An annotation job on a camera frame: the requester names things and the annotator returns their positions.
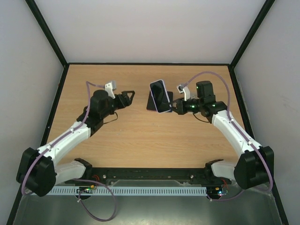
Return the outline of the dark blue phone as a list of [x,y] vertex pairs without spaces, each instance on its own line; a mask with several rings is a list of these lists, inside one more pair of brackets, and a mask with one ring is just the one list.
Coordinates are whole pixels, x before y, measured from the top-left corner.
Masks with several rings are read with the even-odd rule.
[[171,113],[172,112],[171,102],[173,101],[173,92],[172,91],[167,91],[167,94],[168,94],[168,103],[165,103],[165,108],[167,109],[168,113]]

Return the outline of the black phone white edge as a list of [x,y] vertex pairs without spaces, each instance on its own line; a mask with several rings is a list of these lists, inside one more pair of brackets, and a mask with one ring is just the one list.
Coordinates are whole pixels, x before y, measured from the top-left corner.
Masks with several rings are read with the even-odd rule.
[[149,96],[148,96],[148,101],[147,101],[147,105],[146,105],[146,109],[148,111],[157,111],[156,110],[156,107],[155,107],[155,104],[154,104],[154,101],[153,101],[153,98],[152,98],[152,94],[151,94],[151,91],[149,92]]

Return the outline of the beige phone case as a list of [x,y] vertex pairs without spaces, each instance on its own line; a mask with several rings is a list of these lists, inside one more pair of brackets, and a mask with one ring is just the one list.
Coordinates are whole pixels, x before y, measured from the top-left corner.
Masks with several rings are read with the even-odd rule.
[[195,92],[191,92],[190,93],[190,98],[193,99],[193,98],[198,98],[198,97],[197,97],[197,94]]

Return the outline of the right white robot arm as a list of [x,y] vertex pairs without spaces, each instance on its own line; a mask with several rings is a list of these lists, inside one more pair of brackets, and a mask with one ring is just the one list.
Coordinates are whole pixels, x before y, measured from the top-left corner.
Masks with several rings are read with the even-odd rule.
[[200,113],[224,135],[239,158],[235,164],[222,159],[209,162],[205,180],[211,184],[220,178],[234,180],[244,190],[268,182],[272,190],[273,150],[263,147],[241,127],[230,112],[229,104],[216,100],[212,83],[197,82],[197,98],[191,98],[189,88],[183,84],[178,85],[177,90],[184,96],[170,103],[172,110],[178,115]]

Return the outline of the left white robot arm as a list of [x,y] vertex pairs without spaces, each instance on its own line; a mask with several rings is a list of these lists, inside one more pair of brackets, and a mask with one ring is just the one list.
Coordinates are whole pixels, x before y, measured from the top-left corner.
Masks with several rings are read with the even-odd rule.
[[58,184],[82,178],[91,166],[89,163],[82,159],[62,165],[59,162],[74,147],[92,137],[103,126],[107,116],[130,106],[134,96],[133,90],[117,95],[97,90],[89,97],[84,112],[67,131],[38,149],[25,150],[16,177],[22,194],[29,190],[38,196],[45,196]]

